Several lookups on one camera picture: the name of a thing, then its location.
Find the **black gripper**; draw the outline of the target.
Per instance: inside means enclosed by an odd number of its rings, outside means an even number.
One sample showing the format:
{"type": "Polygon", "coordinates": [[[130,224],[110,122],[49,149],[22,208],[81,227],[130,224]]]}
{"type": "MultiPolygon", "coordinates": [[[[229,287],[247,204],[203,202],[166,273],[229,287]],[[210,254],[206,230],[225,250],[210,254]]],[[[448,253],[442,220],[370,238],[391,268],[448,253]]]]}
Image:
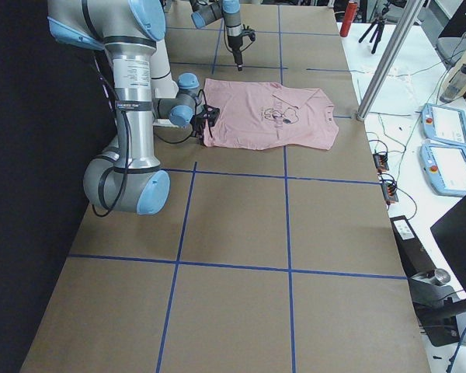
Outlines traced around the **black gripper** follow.
{"type": "Polygon", "coordinates": [[[197,138],[201,144],[203,144],[206,133],[212,136],[211,129],[215,126],[220,113],[219,108],[204,104],[200,107],[200,111],[193,116],[191,120],[192,136],[197,138]]]}
{"type": "Polygon", "coordinates": [[[225,27],[225,43],[228,51],[234,58],[234,63],[237,66],[238,71],[243,71],[243,51],[255,41],[255,30],[245,24],[225,27]],[[245,37],[250,40],[250,44],[247,47],[243,47],[243,39],[245,37]]]}

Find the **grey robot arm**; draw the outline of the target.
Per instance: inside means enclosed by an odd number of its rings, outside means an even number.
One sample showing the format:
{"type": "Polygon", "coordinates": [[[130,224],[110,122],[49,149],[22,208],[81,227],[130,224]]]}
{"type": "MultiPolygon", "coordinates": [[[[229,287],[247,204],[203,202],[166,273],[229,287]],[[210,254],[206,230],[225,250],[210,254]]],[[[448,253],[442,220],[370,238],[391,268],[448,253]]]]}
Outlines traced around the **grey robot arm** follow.
{"type": "Polygon", "coordinates": [[[243,71],[243,52],[256,41],[256,32],[242,22],[240,1],[190,1],[191,19],[197,29],[223,21],[224,43],[238,71],[243,71]]]}
{"type": "Polygon", "coordinates": [[[220,111],[193,73],[172,79],[159,1],[49,1],[50,33],[62,44],[106,54],[113,78],[96,69],[113,96],[116,137],[88,165],[83,187],[93,212],[156,214],[170,177],[155,156],[154,127],[169,122],[202,134],[220,111]]]}

